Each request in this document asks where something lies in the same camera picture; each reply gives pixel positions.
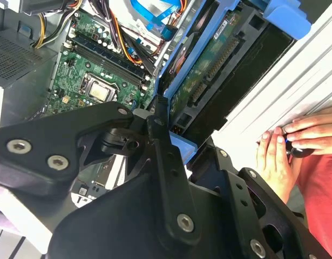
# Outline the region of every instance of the yellow wire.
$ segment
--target yellow wire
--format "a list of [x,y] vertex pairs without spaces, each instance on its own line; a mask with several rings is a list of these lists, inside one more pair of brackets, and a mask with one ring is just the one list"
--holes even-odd
[[[117,25],[118,25],[118,20],[117,18],[113,15],[113,18],[115,19]],[[120,41],[120,45],[121,45],[121,48],[123,49],[123,52],[125,54],[125,56],[129,59],[129,61],[133,62],[133,63],[136,63],[136,64],[141,64],[142,61],[141,60],[134,60],[130,55],[129,53],[127,52],[126,50],[126,47],[125,47],[125,44],[124,44],[124,41],[123,41],[123,37],[121,36],[121,33],[120,33],[120,30],[119,30],[119,26],[117,26],[117,33],[118,33],[118,37],[119,37],[119,41]]]
[[40,33],[40,39],[38,39],[37,45],[35,46],[35,49],[37,49],[43,42],[43,39],[45,37],[45,23],[43,20],[43,16],[39,13],[39,18],[41,22],[41,33]]

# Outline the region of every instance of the red wire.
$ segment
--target red wire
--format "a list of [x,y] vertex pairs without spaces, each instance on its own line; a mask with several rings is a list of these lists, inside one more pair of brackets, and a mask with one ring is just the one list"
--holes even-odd
[[69,5],[69,7],[75,7],[77,5],[77,0],[76,0],[76,2],[75,3],[73,3],[73,4],[70,4]]

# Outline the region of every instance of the finger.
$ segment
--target finger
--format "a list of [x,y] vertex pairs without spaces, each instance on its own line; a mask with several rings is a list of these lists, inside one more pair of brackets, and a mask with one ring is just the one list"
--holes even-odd
[[286,143],[283,136],[277,136],[276,144],[276,170],[278,172],[284,171],[288,167]]
[[332,154],[332,148],[326,148],[326,149],[316,149],[312,153],[313,155],[328,155]]
[[295,140],[292,142],[292,146],[301,149],[328,149],[332,148],[332,137]]
[[332,124],[324,124],[310,127],[303,131],[294,132],[287,135],[289,141],[299,139],[317,139],[323,137],[332,137]]
[[276,139],[277,134],[273,134],[267,150],[266,168],[270,172],[276,171]]
[[265,169],[269,139],[270,133],[264,132],[257,150],[257,169],[259,172],[262,172]]
[[284,127],[284,130],[287,133],[293,133],[296,131],[304,130],[309,127],[323,125],[323,124],[331,124],[331,123],[332,123],[332,114],[315,115],[288,124],[287,126]]

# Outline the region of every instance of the bolt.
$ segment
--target bolt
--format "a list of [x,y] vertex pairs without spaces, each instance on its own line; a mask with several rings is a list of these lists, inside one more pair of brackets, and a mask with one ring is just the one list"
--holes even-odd
[[6,145],[8,151],[15,154],[26,154],[31,151],[31,144],[23,139],[10,140]]
[[258,240],[252,239],[250,241],[250,246],[252,248],[252,251],[256,255],[258,255],[259,258],[265,258],[265,255],[266,255],[265,249],[264,249],[264,247],[262,246],[262,244]]
[[123,115],[127,115],[127,112],[124,109],[122,109],[122,108],[119,108],[118,112],[120,112]]
[[69,166],[69,161],[62,155],[53,155],[47,159],[47,164],[50,168],[61,171]]
[[192,232],[194,229],[194,224],[190,216],[181,213],[177,216],[178,226],[185,232]]
[[159,118],[154,119],[154,121],[160,126],[164,124]]
[[253,178],[257,178],[257,175],[254,171],[250,170],[248,171],[250,173],[250,175],[253,177]]
[[221,153],[221,155],[223,155],[224,157],[227,157],[227,156],[228,156],[227,153],[226,153],[225,151],[223,151],[223,150],[220,150],[220,153]]

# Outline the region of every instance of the green circuit board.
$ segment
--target green circuit board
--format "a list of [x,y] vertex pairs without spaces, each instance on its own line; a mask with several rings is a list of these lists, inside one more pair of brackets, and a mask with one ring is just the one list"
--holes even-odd
[[101,39],[103,42],[107,43],[108,49],[115,51],[114,45],[112,44],[111,33],[107,25],[103,25],[85,12],[78,11],[77,14],[78,17],[75,17],[76,26],[74,27],[76,31],[95,41]]
[[202,83],[204,77],[214,76],[219,67],[225,62],[225,59],[231,53],[230,51],[232,51],[239,43],[237,39],[233,39],[232,42],[227,41],[239,19],[240,16],[237,13],[232,12],[227,15],[213,38],[203,50],[201,56],[193,65],[183,83],[180,85],[178,91],[171,100],[171,124],[175,123],[175,120],[178,119],[182,110],[193,96],[199,98],[203,93],[206,88],[206,85]]
[[83,78],[88,73],[107,83],[115,84],[119,92],[117,92],[116,100],[112,101],[124,104],[129,109],[137,108],[140,105],[146,107],[152,100],[153,87],[149,87],[146,93],[142,94],[138,86],[126,82],[101,66],[81,57],[79,54],[64,50],[59,60],[58,70],[54,78],[45,114],[52,115],[72,111],[100,103],[95,98],[90,98],[87,94],[80,93]]

